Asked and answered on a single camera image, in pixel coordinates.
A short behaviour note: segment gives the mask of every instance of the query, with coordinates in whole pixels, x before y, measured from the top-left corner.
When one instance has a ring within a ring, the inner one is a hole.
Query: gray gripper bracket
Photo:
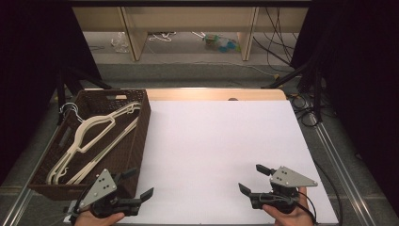
[[[273,173],[270,183],[285,187],[317,186],[317,182],[292,169],[280,167]]]
[[[109,170],[104,169],[97,177],[96,182],[91,187],[86,197],[79,203],[79,208],[82,209],[116,190],[117,185],[109,173]]]

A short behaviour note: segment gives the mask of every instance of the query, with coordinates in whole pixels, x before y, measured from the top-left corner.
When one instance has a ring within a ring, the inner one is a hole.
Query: white table surface
[[[269,192],[270,169],[285,166],[315,181],[317,221],[336,224],[332,206],[288,101],[151,101],[137,196],[154,187],[134,224],[273,224],[238,183]]]

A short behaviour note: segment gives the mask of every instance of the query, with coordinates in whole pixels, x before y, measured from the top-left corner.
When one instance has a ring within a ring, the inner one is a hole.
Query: wicker basket
[[[135,111],[133,114],[124,114],[117,117],[116,125],[86,153],[77,152],[74,155],[68,164],[67,174],[60,177],[59,185],[46,185],[46,177],[49,171],[73,144],[74,132],[80,125],[75,113],[69,111],[46,150],[46,155],[41,160],[40,166],[28,185],[29,188],[54,201],[76,200],[103,169],[109,169],[111,173],[121,173],[128,169],[136,168],[138,169],[137,173],[133,177],[121,181],[118,189],[121,197],[133,198],[136,195],[139,169],[151,114],[146,90],[83,90],[78,93],[74,103],[79,107],[79,116],[86,120],[96,115],[107,115],[131,102],[141,103],[140,110]],[[136,128],[122,139],[79,185],[65,185],[73,175],[112,142],[136,117],[138,117]],[[83,145],[96,137],[106,125],[108,123],[91,127],[84,135],[80,147],[83,147]]]

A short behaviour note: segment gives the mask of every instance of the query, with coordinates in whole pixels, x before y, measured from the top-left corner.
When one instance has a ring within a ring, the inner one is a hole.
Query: human hand
[[[117,213],[108,218],[96,218],[90,211],[85,211],[79,215],[75,226],[110,226],[124,218],[123,213]]]
[[[306,187],[299,189],[299,204],[309,209],[308,200],[304,195],[307,195]],[[271,205],[264,204],[263,210],[273,217],[275,226],[312,226],[311,216],[299,207],[296,207],[291,214],[283,214],[277,208]]]

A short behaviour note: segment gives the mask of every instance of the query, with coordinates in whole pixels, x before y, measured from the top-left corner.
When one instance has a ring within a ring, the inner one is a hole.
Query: clothes hanger
[[[140,108],[141,103],[138,102],[131,102],[120,109],[105,115],[105,116],[94,116],[88,118],[85,121],[82,121],[82,124],[79,125],[75,132],[74,142],[71,147],[66,151],[62,157],[58,160],[58,162],[53,166],[50,170],[49,174],[46,178],[47,185],[58,185],[58,180],[60,177],[64,176],[67,173],[67,166],[70,163],[73,156],[76,152],[85,153],[88,149],[90,149],[95,143],[98,142],[106,133],[108,133],[116,124],[115,118],[123,114],[132,114],[135,110]],[[80,147],[83,137],[85,133],[93,127],[94,125],[110,122],[109,125],[106,126],[105,129],[92,141],[86,144],[83,148]]]
[[[97,154],[85,167],[83,167],[78,173],[76,173],[70,181],[67,182],[67,185],[76,185],[82,182],[83,179],[88,175],[91,170],[99,163],[130,131],[132,131],[137,126],[138,118],[130,123],[119,135],[117,138],[112,141],[106,148],[104,148],[100,153]]]

